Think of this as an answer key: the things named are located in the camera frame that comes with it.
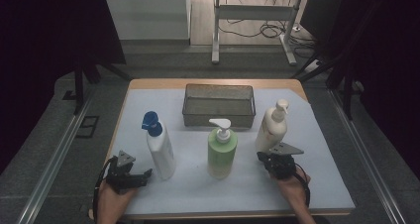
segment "white wall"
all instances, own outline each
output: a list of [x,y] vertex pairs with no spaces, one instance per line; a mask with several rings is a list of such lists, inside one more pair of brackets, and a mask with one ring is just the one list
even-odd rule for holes
[[120,40],[189,39],[190,0],[107,0]]

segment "white tabletop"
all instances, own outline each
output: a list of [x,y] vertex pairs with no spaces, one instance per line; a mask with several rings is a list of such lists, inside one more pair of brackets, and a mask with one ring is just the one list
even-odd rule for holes
[[134,156],[131,174],[155,168],[141,129],[144,114],[156,111],[166,124],[176,159],[169,180],[156,173],[141,187],[126,215],[143,218],[280,215],[291,210],[256,154],[254,141],[268,107],[278,98],[289,101],[285,143],[304,151],[294,156],[312,180],[313,213],[349,213],[355,205],[334,163],[311,106],[289,89],[254,89],[257,115],[250,130],[236,130],[238,148],[231,174],[218,180],[207,172],[207,136],[212,128],[183,125],[184,89],[130,89],[116,128],[111,155],[120,150]]

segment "cream bottle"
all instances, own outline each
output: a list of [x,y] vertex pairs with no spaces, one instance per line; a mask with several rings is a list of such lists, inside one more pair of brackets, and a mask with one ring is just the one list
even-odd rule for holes
[[275,107],[268,108],[263,116],[262,124],[256,138],[257,152],[269,153],[269,149],[283,140],[287,132],[285,115],[288,101],[278,99]]
[[172,144],[163,121],[158,119],[156,112],[150,111],[145,114],[142,129],[148,130],[147,142],[157,173],[161,179],[172,177],[175,172],[176,162],[173,157]]
[[208,137],[207,170],[213,177],[221,179],[232,170],[238,136],[229,129],[229,119],[210,119],[209,122],[219,127],[213,129]]

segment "metal mesh container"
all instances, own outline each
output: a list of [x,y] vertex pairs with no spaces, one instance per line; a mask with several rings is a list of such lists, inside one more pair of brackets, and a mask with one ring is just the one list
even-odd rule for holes
[[184,125],[213,126],[211,118],[227,118],[231,127],[251,128],[256,116],[254,92],[247,85],[186,84]]

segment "white bottle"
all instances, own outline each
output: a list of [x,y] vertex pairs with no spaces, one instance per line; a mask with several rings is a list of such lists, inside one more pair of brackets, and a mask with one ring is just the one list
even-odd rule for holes
[[283,140],[287,132],[285,114],[287,114],[288,101],[277,100],[275,108],[271,107],[265,111],[256,139],[257,152],[268,153],[268,150]]
[[176,162],[173,157],[172,144],[163,121],[158,119],[158,114],[150,111],[145,114],[142,129],[148,130],[148,146],[154,159],[157,173],[162,179],[172,177],[175,172]]

